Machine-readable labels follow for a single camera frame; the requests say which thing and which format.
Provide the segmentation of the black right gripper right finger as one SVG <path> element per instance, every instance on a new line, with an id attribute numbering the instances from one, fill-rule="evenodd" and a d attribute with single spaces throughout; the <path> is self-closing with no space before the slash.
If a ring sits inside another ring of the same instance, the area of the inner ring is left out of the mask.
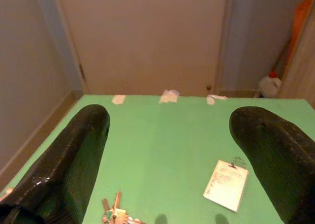
<path id="1" fill-rule="evenodd" d="M 294 123 L 257 106 L 235 109 L 232 138 L 285 224 L 315 222 L 315 142 Z"/>

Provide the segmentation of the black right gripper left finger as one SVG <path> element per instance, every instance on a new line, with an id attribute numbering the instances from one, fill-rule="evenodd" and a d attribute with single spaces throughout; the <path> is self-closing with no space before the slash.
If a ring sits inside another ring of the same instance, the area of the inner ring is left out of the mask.
<path id="1" fill-rule="evenodd" d="M 3 224 L 80 224 L 110 128 L 104 106 L 78 111 L 0 203 Z"/>

